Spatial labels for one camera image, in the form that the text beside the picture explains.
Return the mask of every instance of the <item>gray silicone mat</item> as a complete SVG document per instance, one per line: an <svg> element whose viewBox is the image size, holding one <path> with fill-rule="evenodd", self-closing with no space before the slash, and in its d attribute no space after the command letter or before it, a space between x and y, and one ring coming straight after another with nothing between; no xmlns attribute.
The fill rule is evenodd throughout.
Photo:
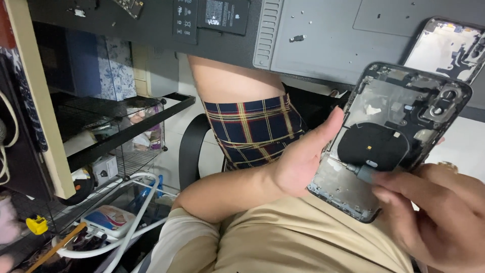
<svg viewBox="0 0 485 273"><path fill-rule="evenodd" d="M428 18L485 25L484 11L477 0L284 0L271 70L355 84L371 62L399 63Z"/></svg>

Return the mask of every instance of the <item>white container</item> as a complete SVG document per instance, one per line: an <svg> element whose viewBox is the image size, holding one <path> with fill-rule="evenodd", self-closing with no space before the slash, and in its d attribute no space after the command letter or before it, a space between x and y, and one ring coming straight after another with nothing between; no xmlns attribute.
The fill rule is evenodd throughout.
<svg viewBox="0 0 485 273"><path fill-rule="evenodd" d="M87 226L108 236L120 239L128 232L135 221L133 213L112 205L102 205L81 219Z"/></svg>

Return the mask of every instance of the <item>black shelf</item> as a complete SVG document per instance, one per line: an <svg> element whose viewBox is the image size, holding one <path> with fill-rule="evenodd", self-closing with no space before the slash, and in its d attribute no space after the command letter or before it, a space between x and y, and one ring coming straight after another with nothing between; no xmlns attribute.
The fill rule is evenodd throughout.
<svg viewBox="0 0 485 273"><path fill-rule="evenodd" d="M79 168L96 161L100 156L113 151L123 143L195 103L195 97L193 96L173 93L167 95L166 97L178 100L180 102L149 118L146 118L139 123L133 124L124 130L120 130L120 132L115 135L112 135L82 151L69 156L67 158L67 162L69 163L70 171L74 172ZM95 98L74 99L63 103L63 105L59 107L59 111L62 113L62 111L69 109L71 113L76 113L79 111L82 112L82 114L76 113L76 119L71 119L67 117L67 115L58 115L61 116L58 120L59 127L62 131L62 135L71 136L79 133L80 129L82 130L82 128L86 128L86 126L100 120L101 117L104 118L103 120L105 122L119 121L120 118L123 118L129 114L134 114L142 109L155 106L158 103L161 103L161 101L143 97L135 97L121 102Z"/></svg>

